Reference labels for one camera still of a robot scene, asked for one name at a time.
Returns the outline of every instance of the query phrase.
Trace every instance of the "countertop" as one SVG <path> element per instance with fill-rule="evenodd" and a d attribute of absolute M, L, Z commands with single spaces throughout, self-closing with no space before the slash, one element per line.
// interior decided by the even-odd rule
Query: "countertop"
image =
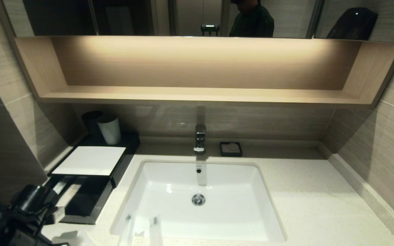
<path fill-rule="evenodd" d="M 220 157 L 217 146 L 208 147 L 206 162 L 253 162 L 261 169 L 286 242 L 244 242 L 164 238 L 165 246 L 394 246 L 394 236 L 337 170 L 314 148 L 269 148 L 242 145 L 244 156 Z M 114 189 L 96 225 L 58 223 L 45 226 L 49 239 L 64 232 L 83 231 L 98 246 L 115 246 L 112 235 L 122 202 L 144 160 L 195 161 L 192 145 L 141 144 L 118 187 Z M 133 246 L 149 239 L 133 237 Z"/>

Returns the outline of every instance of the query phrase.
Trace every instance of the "white sink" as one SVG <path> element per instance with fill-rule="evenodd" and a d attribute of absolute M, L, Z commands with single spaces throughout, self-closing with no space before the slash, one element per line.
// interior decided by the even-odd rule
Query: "white sink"
<path fill-rule="evenodd" d="M 157 217 L 162 237 L 285 241 L 255 165 L 145 162 L 132 186 L 115 235 L 153 237 L 149 219 Z M 193 204 L 195 194 L 205 197 L 203 205 Z"/>

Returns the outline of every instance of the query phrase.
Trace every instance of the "mirror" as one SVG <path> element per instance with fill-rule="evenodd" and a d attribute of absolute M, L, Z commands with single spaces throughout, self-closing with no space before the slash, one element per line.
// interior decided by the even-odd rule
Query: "mirror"
<path fill-rule="evenodd" d="M 322 0 L 3 0 L 18 37 L 311 38 Z"/>
<path fill-rule="evenodd" d="M 394 0 L 324 0 L 315 37 L 394 43 Z"/>

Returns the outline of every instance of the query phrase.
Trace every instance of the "soap dish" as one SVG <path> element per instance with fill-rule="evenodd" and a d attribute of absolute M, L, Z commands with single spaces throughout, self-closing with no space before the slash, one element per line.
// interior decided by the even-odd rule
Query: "soap dish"
<path fill-rule="evenodd" d="M 239 145 L 239 143 L 233 143 L 233 142 L 221 142 L 220 153 L 222 156 L 241 157 L 242 156 L 241 145 Z"/>

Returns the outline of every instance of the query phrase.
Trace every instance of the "chrome faucet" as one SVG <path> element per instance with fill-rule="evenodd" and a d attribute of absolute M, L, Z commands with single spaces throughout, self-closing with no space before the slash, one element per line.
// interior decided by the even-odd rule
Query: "chrome faucet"
<path fill-rule="evenodd" d="M 194 152 L 196 154 L 205 153 L 205 137 L 206 137 L 206 126 L 196 125 L 196 143 L 194 145 Z"/>

